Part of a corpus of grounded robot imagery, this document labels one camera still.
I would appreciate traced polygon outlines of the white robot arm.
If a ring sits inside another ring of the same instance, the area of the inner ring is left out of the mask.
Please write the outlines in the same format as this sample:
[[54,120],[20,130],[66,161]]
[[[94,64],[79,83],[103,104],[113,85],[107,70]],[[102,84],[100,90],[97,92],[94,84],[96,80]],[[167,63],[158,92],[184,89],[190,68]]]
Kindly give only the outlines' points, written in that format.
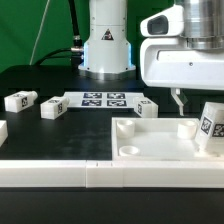
[[[90,0],[90,37],[84,44],[85,75],[120,79],[133,71],[126,39],[127,0]],[[224,90],[224,0],[174,0],[144,19],[140,31],[142,80],[166,87],[181,105],[182,89]]]

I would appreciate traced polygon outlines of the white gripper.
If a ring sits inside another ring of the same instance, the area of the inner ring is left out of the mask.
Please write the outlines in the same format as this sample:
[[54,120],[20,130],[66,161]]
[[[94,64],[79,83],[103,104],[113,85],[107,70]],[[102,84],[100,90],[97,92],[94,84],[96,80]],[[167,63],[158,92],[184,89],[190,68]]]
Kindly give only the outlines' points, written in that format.
[[224,90],[224,50],[192,50],[181,38],[144,40],[140,69],[147,86],[172,88],[181,116],[185,104],[181,89]]

